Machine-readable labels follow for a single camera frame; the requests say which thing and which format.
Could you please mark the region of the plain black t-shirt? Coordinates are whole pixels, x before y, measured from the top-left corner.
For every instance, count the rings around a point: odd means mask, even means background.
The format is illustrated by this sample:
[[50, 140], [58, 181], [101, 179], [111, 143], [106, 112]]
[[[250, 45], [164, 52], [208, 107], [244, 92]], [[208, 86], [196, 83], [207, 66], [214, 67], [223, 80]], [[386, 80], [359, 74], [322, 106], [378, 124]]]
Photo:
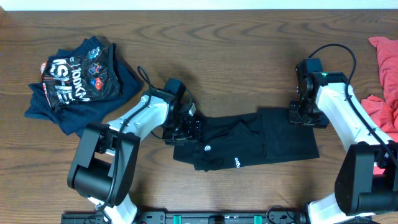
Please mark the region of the plain black t-shirt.
[[318, 158], [311, 127], [291, 126], [287, 108], [201, 117], [203, 138], [174, 148], [173, 159], [195, 170], [221, 170]]

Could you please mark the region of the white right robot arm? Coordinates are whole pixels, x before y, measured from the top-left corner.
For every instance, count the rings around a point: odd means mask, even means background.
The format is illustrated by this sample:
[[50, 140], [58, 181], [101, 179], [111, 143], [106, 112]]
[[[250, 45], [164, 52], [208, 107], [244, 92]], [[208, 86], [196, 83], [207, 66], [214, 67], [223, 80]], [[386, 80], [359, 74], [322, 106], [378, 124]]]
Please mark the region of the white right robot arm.
[[334, 192], [307, 205], [308, 223], [348, 223], [397, 211], [397, 143], [379, 129], [341, 72], [297, 72], [294, 126], [332, 124], [346, 151]]

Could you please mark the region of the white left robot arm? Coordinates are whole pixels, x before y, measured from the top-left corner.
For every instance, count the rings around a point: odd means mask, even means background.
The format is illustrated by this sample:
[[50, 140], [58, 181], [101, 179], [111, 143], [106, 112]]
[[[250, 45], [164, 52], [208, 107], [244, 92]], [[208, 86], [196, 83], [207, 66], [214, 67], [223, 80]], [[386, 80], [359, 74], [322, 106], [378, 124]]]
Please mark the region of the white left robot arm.
[[129, 190], [142, 140], [160, 126], [161, 140], [179, 146], [200, 139], [195, 105], [181, 102], [184, 85], [149, 88], [126, 114], [106, 124], [89, 124], [80, 139], [68, 186], [94, 203], [95, 212], [68, 214], [62, 223], [134, 223], [138, 209]]

